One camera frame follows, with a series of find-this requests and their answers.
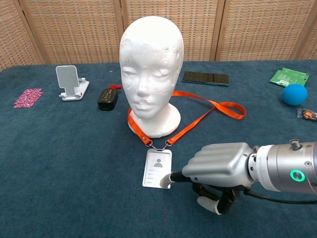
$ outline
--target blue tablecloth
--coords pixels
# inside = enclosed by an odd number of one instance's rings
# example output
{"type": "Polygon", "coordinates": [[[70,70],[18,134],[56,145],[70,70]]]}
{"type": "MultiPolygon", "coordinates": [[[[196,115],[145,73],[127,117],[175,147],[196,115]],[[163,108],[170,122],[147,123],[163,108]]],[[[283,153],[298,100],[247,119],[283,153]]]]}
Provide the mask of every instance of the blue tablecloth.
{"type": "MultiPolygon", "coordinates": [[[[247,142],[285,144],[292,138],[315,141],[317,123],[297,118],[284,104],[283,87],[269,82],[283,67],[309,73],[304,108],[317,111],[317,60],[185,62],[176,90],[217,102],[243,105],[235,120],[213,111],[170,149],[179,171],[203,146],[247,142]],[[184,83],[184,71],[226,73],[230,85],[184,83]]],[[[217,216],[196,202],[189,183],[170,190],[142,187],[147,148],[127,125],[124,91],[113,111],[101,111],[97,98],[120,84],[118,63],[79,64],[90,82],[81,101],[58,95],[56,65],[16,66],[0,73],[0,237],[316,237],[317,205],[287,205],[241,197],[228,214],[217,216]],[[42,88],[31,108],[13,103],[28,88],[42,88]]],[[[181,113],[177,133],[206,112],[208,103],[172,98],[181,113]]],[[[157,147],[166,138],[155,139],[157,147]]],[[[282,199],[313,195],[254,191],[282,199]]]]}

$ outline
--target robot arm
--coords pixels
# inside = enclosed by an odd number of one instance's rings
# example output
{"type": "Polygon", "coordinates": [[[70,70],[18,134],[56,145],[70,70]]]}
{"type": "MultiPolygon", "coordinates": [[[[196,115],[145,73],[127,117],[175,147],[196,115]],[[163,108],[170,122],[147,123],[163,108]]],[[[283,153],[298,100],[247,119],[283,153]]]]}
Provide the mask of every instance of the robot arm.
{"type": "Polygon", "coordinates": [[[317,142],[294,139],[257,151],[244,142],[207,145],[181,172],[165,176],[161,186],[183,181],[196,184],[193,190],[200,195],[198,203],[217,214],[229,210],[239,191],[251,195],[249,188],[255,182],[272,191],[317,194],[317,142]],[[222,196],[207,195],[203,184],[221,190],[222,196]]]}

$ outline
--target white phone stand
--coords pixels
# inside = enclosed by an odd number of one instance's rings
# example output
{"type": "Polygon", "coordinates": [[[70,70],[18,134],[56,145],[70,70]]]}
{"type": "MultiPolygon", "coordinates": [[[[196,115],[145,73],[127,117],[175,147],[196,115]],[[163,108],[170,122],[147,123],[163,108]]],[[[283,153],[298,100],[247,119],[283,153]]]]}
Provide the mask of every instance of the white phone stand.
{"type": "Polygon", "coordinates": [[[63,101],[83,98],[89,82],[86,78],[78,78],[77,68],[74,65],[57,66],[56,74],[59,87],[65,89],[65,92],[59,95],[63,101]]]}

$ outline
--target id card holder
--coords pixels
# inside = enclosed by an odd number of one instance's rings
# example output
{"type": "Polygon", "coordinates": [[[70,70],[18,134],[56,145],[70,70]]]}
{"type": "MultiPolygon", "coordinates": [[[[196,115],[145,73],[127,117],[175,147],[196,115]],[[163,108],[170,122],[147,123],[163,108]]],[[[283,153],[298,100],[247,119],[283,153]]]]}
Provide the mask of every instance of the id card holder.
{"type": "Polygon", "coordinates": [[[170,188],[161,187],[161,179],[171,173],[172,152],[170,150],[157,151],[149,149],[145,161],[143,187],[170,188]]]}

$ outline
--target smartphone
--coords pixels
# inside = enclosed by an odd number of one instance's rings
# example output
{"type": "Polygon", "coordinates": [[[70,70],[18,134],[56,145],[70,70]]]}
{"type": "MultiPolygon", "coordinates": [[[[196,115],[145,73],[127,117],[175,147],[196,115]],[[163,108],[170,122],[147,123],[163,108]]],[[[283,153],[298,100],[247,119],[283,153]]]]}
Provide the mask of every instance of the smartphone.
{"type": "Polygon", "coordinates": [[[183,82],[187,83],[205,83],[212,85],[229,85],[229,76],[227,74],[218,73],[200,73],[200,72],[188,72],[184,73],[183,82]]]}

